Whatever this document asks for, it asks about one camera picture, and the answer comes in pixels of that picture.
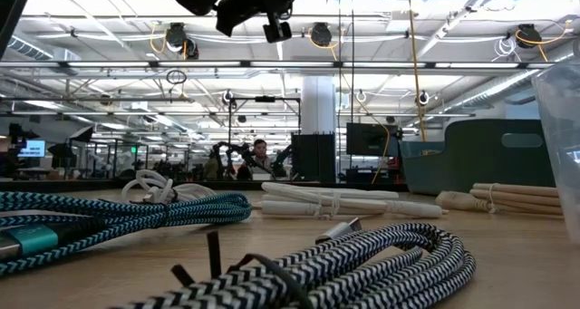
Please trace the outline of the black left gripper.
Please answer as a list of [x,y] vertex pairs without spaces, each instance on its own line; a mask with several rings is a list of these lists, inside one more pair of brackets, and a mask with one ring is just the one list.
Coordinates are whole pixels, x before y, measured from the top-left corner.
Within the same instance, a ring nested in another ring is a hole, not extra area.
[[291,36],[286,21],[293,12],[294,0],[221,0],[217,3],[216,29],[231,36],[233,29],[256,14],[266,14],[265,36]]

